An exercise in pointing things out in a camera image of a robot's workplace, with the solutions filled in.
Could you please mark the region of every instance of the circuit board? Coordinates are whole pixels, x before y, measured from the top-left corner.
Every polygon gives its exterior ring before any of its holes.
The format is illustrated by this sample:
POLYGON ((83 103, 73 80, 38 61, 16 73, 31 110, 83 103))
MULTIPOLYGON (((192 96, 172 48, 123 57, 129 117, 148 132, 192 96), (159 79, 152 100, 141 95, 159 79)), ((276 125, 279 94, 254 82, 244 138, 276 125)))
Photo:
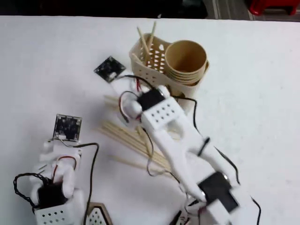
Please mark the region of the circuit board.
POLYGON ((81 117, 57 114, 53 139, 77 142, 79 140, 81 122, 81 117))
POLYGON ((120 73, 125 70, 125 66, 115 60, 112 56, 101 63, 94 72, 102 77, 106 82, 111 83, 120 73))

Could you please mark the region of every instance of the red wire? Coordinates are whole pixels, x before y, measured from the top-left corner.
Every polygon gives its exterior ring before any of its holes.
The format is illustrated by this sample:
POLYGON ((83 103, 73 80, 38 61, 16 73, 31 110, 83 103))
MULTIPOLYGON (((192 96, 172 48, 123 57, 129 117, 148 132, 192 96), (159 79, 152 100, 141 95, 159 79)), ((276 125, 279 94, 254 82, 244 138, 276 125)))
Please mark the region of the red wire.
MULTIPOLYGON (((72 158, 72 159, 74 159, 74 161, 75 161, 74 170, 76 169, 76 166, 77 166, 77 160, 76 160, 73 156, 62 156, 62 157, 59 157, 57 161, 60 161, 60 160, 63 159, 63 158, 72 158)), ((55 173, 56 173, 56 170, 57 170, 57 166, 58 166, 58 165, 56 165, 55 168, 54 168, 52 180, 54 180, 55 173)))

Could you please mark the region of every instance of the dark background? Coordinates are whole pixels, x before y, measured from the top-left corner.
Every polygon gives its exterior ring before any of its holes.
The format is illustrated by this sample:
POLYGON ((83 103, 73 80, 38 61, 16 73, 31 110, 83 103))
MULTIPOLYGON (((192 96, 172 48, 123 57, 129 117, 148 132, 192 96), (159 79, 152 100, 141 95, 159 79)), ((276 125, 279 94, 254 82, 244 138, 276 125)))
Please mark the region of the dark background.
POLYGON ((1 0, 0 15, 205 18, 202 0, 1 0))
POLYGON ((0 15, 193 18, 300 22, 300 7, 271 7, 252 15, 252 0, 0 0, 0 15))

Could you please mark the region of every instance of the black cable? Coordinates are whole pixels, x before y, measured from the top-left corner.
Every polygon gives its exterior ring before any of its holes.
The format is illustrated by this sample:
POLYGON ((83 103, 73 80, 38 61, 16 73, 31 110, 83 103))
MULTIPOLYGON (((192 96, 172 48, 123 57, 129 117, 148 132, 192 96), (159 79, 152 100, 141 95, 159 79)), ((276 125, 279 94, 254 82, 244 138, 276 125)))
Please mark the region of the black cable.
POLYGON ((90 199, 91 199, 92 191, 93 191, 93 171, 94 171, 94 165, 95 165, 96 157, 97 157, 97 154, 98 154, 98 151, 99 151, 99 144, 94 142, 94 143, 79 144, 79 145, 72 146, 73 148, 83 148, 83 147, 91 146, 91 145, 96 145, 97 148, 96 148, 96 152, 95 152, 95 155, 94 155, 94 158, 93 158, 93 161, 92 161, 92 165, 91 165, 91 169, 90 169, 90 193, 89 193, 88 201, 86 203, 86 209, 85 209, 85 213, 84 213, 84 217, 83 217, 84 218, 83 219, 83 224, 86 224, 86 219, 88 217, 90 199))
POLYGON ((198 157, 201 156, 202 152, 204 151, 206 145, 208 145, 209 142, 210 142, 210 138, 207 137, 207 138, 204 140, 204 143, 203 143, 202 147, 200 148, 200 150, 199 150, 199 152, 198 152, 198 154, 197 154, 198 157))
POLYGON ((240 185, 240 179, 239 179, 239 170, 237 166, 228 158, 223 152, 221 152, 219 149, 215 147, 215 149, 218 151, 218 153, 234 168, 235 170, 235 177, 236 177, 236 182, 240 185))
POLYGON ((149 81, 147 81, 146 79, 144 79, 140 76, 136 76, 136 75, 124 75, 124 76, 118 77, 116 80, 122 79, 124 77, 135 78, 135 79, 144 81, 151 89, 154 89, 154 86, 149 81))
POLYGON ((201 225, 200 224, 200 213, 201 213, 200 210, 198 210, 198 225, 201 225))
MULTIPOLYGON (((236 182, 240 185, 239 170, 238 170, 237 166, 224 153, 222 153, 219 149, 216 148, 216 150, 235 169, 236 182)), ((255 203, 255 205, 257 205, 258 210, 259 210, 258 211, 258 216, 257 216, 257 222, 256 222, 256 225, 259 225, 259 222, 260 222, 260 219, 261 219, 261 214, 262 214, 262 208, 254 198, 251 197, 251 199, 255 203)))
POLYGON ((43 185, 46 186, 49 184, 50 180, 47 179, 46 177, 44 177, 43 175, 39 174, 39 173, 34 173, 34 172, 27 172, 27 173, 21 173, 19 175, 17 175, 14 179, 14 190, 15 190, 15 193, 17 195, 19 195, 21 198, 23 198, 24 200, 28 201, 30 203, 30 205, 32 206, 32 211, 34 213, 34 210, 33 209, 36 209, 38 208, 38 205, 35 205, 32 200, 30 199, 30 197, 26 197, 25 195, 23 195, 19 190, 18 190, 18 186, 17 186, 17 181, 20 177, 26 177, 26 176, 34 176, 36 178, 39 178, 42 182, 43 182, 43 185))
POLYGON ((257 205, 258 210, 259 210, 259 211, 258 211, 257 222, 256 222, 256 225, 259 225, 259 221, 260 221, 260 219, 261 219, 261 214, 262 214, 262 208, 261 208, 261 206, 258 204, 258 202, 257 202, 254 198, 251 197, 251 199, 252 199, 252 201, 254 202, 254 204, 257 205))
POLYGON ((150 157, 148 158, 148 162, 147 162, 147 166, 146 166, 146 168, 147 168, 147 173, 148 173, 151 177, 156 177, 156 176, 162 175, 162 174, 164 174, 164 173, 169 173, 169 174, 170 174, 172 177, 174 177, 174 179, 180 184, 180 181, 174 176, 174 174, 173 174, 172 172, 166 170, 166 169, 165 169, 165 170, 162 170, 162 171, 160 171, 160 172, 158 172, 158 173, 156 173, 156 174, 150 173, 149 166, 150 166, 150 163, 152 162, 152 158, 153 158, 153 155, 154 155, 154 146, 153 146, 153 142, 152 142, 152 140, 151 140, 149 134, 147 133, 147 131, 146 131, 144 128, 143 128, 143 131, 144 131, 144 132, 146 133, 146 135, 148 136, 149 141, 150 141, 150 144, 151 144, 151 155, 150 155, 150 157))
POLYGON ((189 97, 180 97, 180 96, 174 96, 172 95, 173 98, 177 98, 177 99, 183 99, 183 100, 189 100, 189 101, 193 101, 195 103, 194 105, 194 113, 193 113, 193 124, 195 129, 199 132, 197 125, 196 125, 196 109, 197 109, 197 101, 195 99, 189 98, 189 97))

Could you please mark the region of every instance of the wire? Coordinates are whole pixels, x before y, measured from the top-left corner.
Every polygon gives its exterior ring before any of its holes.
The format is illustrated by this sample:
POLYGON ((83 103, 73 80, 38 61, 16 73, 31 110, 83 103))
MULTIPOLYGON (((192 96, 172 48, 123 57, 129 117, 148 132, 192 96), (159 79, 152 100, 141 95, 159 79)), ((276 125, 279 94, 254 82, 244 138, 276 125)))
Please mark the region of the wire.
POLYGON ((198 128, 197 128, 197 124, 196 124, 196 109, 197 109, 197 101, 195 99, 189 98, 189 97, 180 97, 180 96, 174 96, 172 95, 173 98, 177 98, 177 99, 183 99, 183 100, 189 100, 189 101, 193 101, 195 103, 194 105, 194 113, 193 113, 193 124, 195 129, 199 132, 198 128))
POLYGON ((223 152, 221 152, 219 149, 215 147, 215 149, 218 151, 218 153, 234 168, 235 170, 235 177, 236 177, 236 182, 240 185, 240 179, 239 179, 239 170, 237 166, 228 158, 223 152))
POLYGON ((90 199, 92 196, 92 191, 93 191, 93 171, 94 171, 94 165, 95 165, 95 161, 96 161, 96 157, 99 151, 99 144, 98 143, 87 143, 87 144, 79 144, 79 145, 68 145, 68 147, 70 148, 83 148, 86 146, 91 146, 91 145, 95 145, 96 148, 96 152, 92 161, 92 165, 91 165, 91 169, 90 169, 90 193, 89 193, 89 198, 86 204, 86 209, 85 209, 85 213, 84 213, 84 219, 83 219, 83 224, 86 224, 86 219, 88 217, 88 210, 89 210, 89 205, 90 205, 90 199))
POLYGON ((199 152, 198 152, 198 154, 197 154, 198 157, 201 156, 202 152, 204 151, 206 145, 208 145, 209 142, 210 142, 210 138, 207 137, 207 138, 204 140, 204 143, 203 143, 202 147, 200 148, 200 150, 199 150, 199 152))
MULTIPOLYGON (((199 132, 197 125, 196 125, 196 108, 197 108, 197 101, 195 99, 192 98, 188 98, 188 97, 179 97, 179 96, 172 96, 173 98, 177 98, 177 99, 185 99, 185 100, 190 100, 193 101, 195 103, 194 106, 194 115, 193 115, 193 123, 194 123, 194 127, 195 129, 199 132)), ((200 148, 199 153, 197 154, 198 156, 201 156, 202 152, 204 151, 204 148, 206 147, 206 145, 210 142, 210 138, 206 138, 204 141, 203 146, 200 148)), ((216 148, 216 150, 219 152, 219 154, 235 169, 235 175, 236 175, 236 181, 237 183, 240 185, 240 179, 239 179, 239 171, 237 166, 230 160, 230 158, 228 158, 224 153, 222 153, 219 149, 216 148)), ((254 198, 252 198, 252 201, 257 205, 259 212, 258 212, 258 217, 257 217, 257 225, 259 225, 260 222, 260 217, 261 217, 261 213, 262 213, 262 209, 260 207, 260 205, 258 204, 258 202, 256 200, 254 200, 254 198)))
POLYGON ((144 81, 151 89, 154 89, 154 86, 149 81, 147 81, 146 79, 144 79, 140 76, 136 76, 136 75, 124 75, 124 76, 120 76, 120 77, 116 78, 116 80, 122 79, 124 77, 135 78, 140 81, 144 81))
POLYGON ((17 181, 20 177, 26 177, 26 176, 34 176, 36 178, 39 178, 42 182, 43 182, 43 185, 46 186, 49 184, 49 179, 47 179, 46 177, 44 177, 43 175, 39 174, 39 173, 33 173, 33 172, 27 172, 27 173, 21 173, 19 175, 17 175, 14 179, 14 190, 15 190, 15 193, 17 195, 19 195, 21 198, 23 198, 24 200, 28 201, 30 203, 30 205, 32 206, 32 211, 34 213, 34 210, 33 209, 36 209, 38 208, 38 205, 35 205, 33 203, 33 201, 30 199, 30 197, 26 197, 25 195, 23 195, 19 190, 18 190, 18 186, 17 186, 17 181))
MULTIPOLYGON (((216 150, 235 169, 236 182, 240 185, 239 170, 238 170, 237 166, 224 153, 222 153, 219 149, 216 148, 216 150)), ((262 208, 259 205, 259 203, 253 197, 251 197, 251 199, 254 202, 254 204, 257 205, 257 207, 258 207, 258 216, 257 216, 256 225, 259 225, 259 222, 260 222, 260 219, 261 219, 261 214, 262 214, 262 208)))
POLYGON ((77 160, 75 159, 75 157, 73 157, 73 156, 62 156, 62 157, 59 157, 57 161, 60 161, 63 158, 72 158, 74 160, 74 162, 75 162, 75 164, 74 164, 74 170, 76 169, 77 160))
POLYGON ((134 92, 127 90, 127 91, 123 92, 123 93, 120 95, 120 97, 119 97, 119 110, 120 110, 120 113, 121 113, 122 117, 124 118, 124 120, 126 121, 126 123, 129 123, 128 116, 123 112, 123 107, 122 107, 122 97, 123 97, 123 95, 126 94, 126 93, 131 93, 131 94, 133 94, 134 96, 136 96, 136 98, 138 98, 138 96, 137 96, 134 92))
POLYGON ((153 174, 150 172, 149 170, 149 166, 152 162, 152 159, 153 159, 153 155, 154 155, 154 146, 153 146, 153 142, 149 136, 149 134, 147 133, 147 131, 143 128, 144 132, 146 133, 146 135, 148 136, 148 139, 150 141, 150 144, 151 144, 151 155, 149 156, 148 158, 148 162, 147 162, 147 166, 146 166, 146 169, 147 169, 147 173, 151 176, 151 177, 156 177, 156 176, 159 176, 159 175, 162 175, 164 173, 169 173, 172 177, 174 177, 174 179, 180 184, 180 181, 174 176, 174 174, 168 170, 162 170, 160 172, 157 172, 156 174, 153 174))
POLYGON ((200 223, 201 223, 201 221, 200 221, 200 214, 201 214, 201 211, 200 211, 200 209, 198 210, 198 225, 201 225, 200 223))
MULTIPOLYGON (((64 143, 64 145, 66 145, 67 147, 70 147, 70 148, 73 147, 72 145, 69 145, 69 144, 66 144, 66 143, 64 143)), ((59 157, 59 159, 57 160, 57 162, 60 161, 60 160, 63 159, 63 158, 72 158, 72 159, 75 161, 75 164, 74 164, 74 170, 76 169, 76 166, 77 166, 77 160, 76 160, 73 156, 62 156, 62 157, 59 157)), ((58 167, 58 165, 56 165, 55 168, 54 168, 52 180, 54 180, 54 177, 55 177, 55 174, 56 174, 57 167, 58 167)))
POLYGON ((251 199, 254 202, 254 204, 257 205, 258 210, 259 210, 258 211, 257 222, 256 222, 256 225, 259 225, 259 221, 261 220, 262 208, 254 198, 251 197, 251 199))

